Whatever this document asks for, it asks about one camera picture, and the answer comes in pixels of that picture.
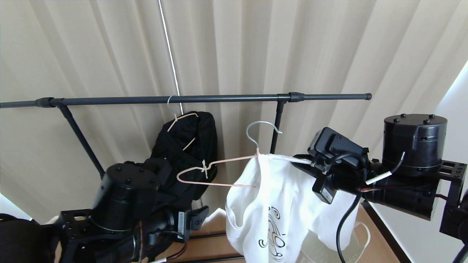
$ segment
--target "white cloth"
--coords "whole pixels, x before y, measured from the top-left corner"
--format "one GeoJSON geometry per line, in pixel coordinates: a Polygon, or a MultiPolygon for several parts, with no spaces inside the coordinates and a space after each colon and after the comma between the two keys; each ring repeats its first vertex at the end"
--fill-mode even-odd
{"type": "MultiPolygon", "coordinates": [[[[338,191],[331,205],[312,192],[315,178],[295,168],[289,156],[261,154],[249,161],[226,201],[226,234],[231,245],[253,263],[293,263],[308,230],[336,250],[336,229],[354,196],[338,191]]],[[[348,246],[357,209],[348,217],[340,237],[348,246]]]]}

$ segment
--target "silver metal hook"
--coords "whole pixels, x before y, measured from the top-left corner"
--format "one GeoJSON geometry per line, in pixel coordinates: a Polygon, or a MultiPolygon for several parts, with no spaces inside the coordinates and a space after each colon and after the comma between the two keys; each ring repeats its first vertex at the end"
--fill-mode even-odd
{"type": "Polygon", "coordinates": [[[171,95],[171,96],[168,98],[168,103],[167,103],[167,105],[168,105],[168,109],[169,109],[170,111],[172,111],[172,113],[174,113],[175,116],[177,116],[176,111],[174,111],[173,109],[171,109],[171,107],[169,107],[169,101],[170,101],[171,98],[174,97],[174,96],[175,96],[175,95],[171,95]]]}
{"type": "Polygon", "coordinates": [[[247,134],[247,138],[255,143],[255,145],[257,146],[257,149],[258,149],[258,142],[257,142],[256,140],[254,140],[254,139],[249,135],[249,129],[250,129],[253,125],[257,124],[257,123],[266,123],[266,124],[269,124],[269,125],[273,126],[273,128],[275,129],[275,131],[276,131],[277,133],[280,133],[280,134],[282,133],[282,132],[280,132],[280,131],[278,130],[278,128],[277,128],[274,124],[272,124],[271,122],[266,122],[266,121],[256,121],[256,122],[252,122],[251,124],[249,124],[249,125],[247,126],[247,129],[245,130],[245,133],[247,134]]]}

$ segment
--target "wooden floor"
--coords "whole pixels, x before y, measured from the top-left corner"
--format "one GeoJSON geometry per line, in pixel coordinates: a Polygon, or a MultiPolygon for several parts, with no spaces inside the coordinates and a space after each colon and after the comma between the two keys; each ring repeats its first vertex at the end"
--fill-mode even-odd
{"type": "MultiPolygon", "coordinates": [[[[369,227],[371,232],[371,241],[365,249],[360,263],[398,263],[398,259],[393,253],[390,246],[385,241],[382,234],[379,232],[367,212],[363,207],[359,207],[357,221],[363,222],[369,227]]],[[[205,224],[200,231],[196,231],[193,235],[217,234],[225,233],[226,219],[224,216],[218,215],[210,222],[205,224]]],[[[360,242],[365,242],[367,233],[363,227],[356,228],[356,236],[360,242]]],[[[160,257],[167,257],[181,249],[181,244],[173,244],[160,257]]],[[[238,256],[237,252],[231,247],[225,236],[212,237],[204,239],[189,240],[187,251],[173,262],[182,262],[188,260],[203,260],[209,258],[238,256]]],[[[243,263],[245,260],[225,261],[228,263],[243,263]]]]}

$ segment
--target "curtain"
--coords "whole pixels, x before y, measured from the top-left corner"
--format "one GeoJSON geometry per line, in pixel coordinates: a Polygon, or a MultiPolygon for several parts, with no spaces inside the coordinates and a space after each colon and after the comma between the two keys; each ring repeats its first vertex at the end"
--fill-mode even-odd
{"type": "MultiPolygon", "coordinates": [[[[276,153],[304,153],[329,126],[381,157],[383,119],[431,113],[468,60],[467,1],[155,0],[0,2],[1,101],[39,97],[367,93],[371,101],[287,103],[276,153]]],[[[219,158],[275,102],[183,104],[215,117],[219,158]]],[[[70,107],[104,168],[149,156],[166,105],[70,107]]],[[[39,222],[90,207],[99,178],[57,109],[2,109],[1,192],[39,222]]],[[[261,153],[272,128],[254,126],[261,153]]],[[[233,183],[245,163],[219,167],[233,183]]],[[[228,189],[202,201],[224,207],[228,189]]]]}

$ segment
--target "clothes rack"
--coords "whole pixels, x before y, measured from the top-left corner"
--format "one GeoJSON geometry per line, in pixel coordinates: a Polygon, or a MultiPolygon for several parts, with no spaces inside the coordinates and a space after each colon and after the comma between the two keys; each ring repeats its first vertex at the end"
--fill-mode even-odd
{"type": "MultiPolygon", "coordinates": [[[[370,100],[372,94],[304,94],[299,92],[289,92],[287,94],[263,94],[263,95],[196,95],[196,96],[173,96],[169,103],[200,103],[200,102],[277,102],[275,126],[279,129],[284,106],[287,102],[316,101],[316,100],[370,100]]],[[[94,154],[91,146],[81,132],[78,124],[73,118],[68,106],[76,105],[109,105],[109,104],[161,104],[167,103],[169,96],[147,96],[147,97],[97,97],[97,98],[53,98],[45,97],[35,101],[0,102],[0,109],[6,108],[59,108],[62,115],[70,124],[73,132],[85,149],[92,163],[102,177],[105,174],[99,160],[94,154]]],[[[270,153],[275,153],[278,133],[273,131],[271,138],[270,153]]],[[[210,238],[224,236],[226,233],[211,234],[203,236],[193,236],[190,239],[210,238]]],[[[208,263],[242,259],[243,256],[221,257],[205,260],[184,261],[184,263],[208,263]]]]}

